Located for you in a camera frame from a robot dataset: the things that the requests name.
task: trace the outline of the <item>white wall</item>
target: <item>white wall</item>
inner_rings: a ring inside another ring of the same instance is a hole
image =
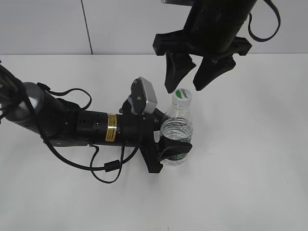
[[[273,0],[282,16],[277,37],[254,42],[247,22],[239,36],[253,43],[251,53],[308,52],[308,1]],[[149,54],[156,33],[182,29],[190,7],[160,0],[84,0],[95,54]],[[264,1],[253,11],[253,31],[272,34],[277,20]],[[1,0],[0,54],[89,54],[79,0]]]
[[[0,54],[87,54],[78,0],[0,0]]]

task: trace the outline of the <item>green label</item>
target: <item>green label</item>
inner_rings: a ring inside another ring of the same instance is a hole
[[[177,91],[175,92],[175,94],[176,94],[180,99],[182,99],[182,94],[181,94],[181,91],[180,91],[180,90],[177,90]]]

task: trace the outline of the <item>white table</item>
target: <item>white table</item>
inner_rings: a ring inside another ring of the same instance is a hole
[[[117,113],[139,76],[153,83],[162,111],[171,102],[164,57],[0,59],[22,81],[43,82],[54,91],[86,89],[94,111]],[[111,185],[65,165],[38,135],[3,120],[0,230],[308,230],[307,60],[308,54],[236,57],[236,68],[201,92],[194,90],[192,71],[180,84],[193,95],[195,129],[187,161],[149,174],[138,152]],[[82,93],[66,99],[82,105],[88,100]],[[85,165],[94,152],[58,150]],[[102,146],[95,165],[119,158],[119,152]],[[108,180],[116,175],[103,174]]]

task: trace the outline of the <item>bottle cap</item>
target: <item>bottle cap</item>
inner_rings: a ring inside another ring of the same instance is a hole
[[[187,107],[192,100],[192,94],[186,89],[176,89],[172,95],[172,102],[180,107]]]

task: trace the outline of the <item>yellow warning label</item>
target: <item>yellow warning label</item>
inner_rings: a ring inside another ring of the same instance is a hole
[[[116,139],[117,121],[115,114],[108,114],[108,128],[106,133],[106,142],[114,142]]]

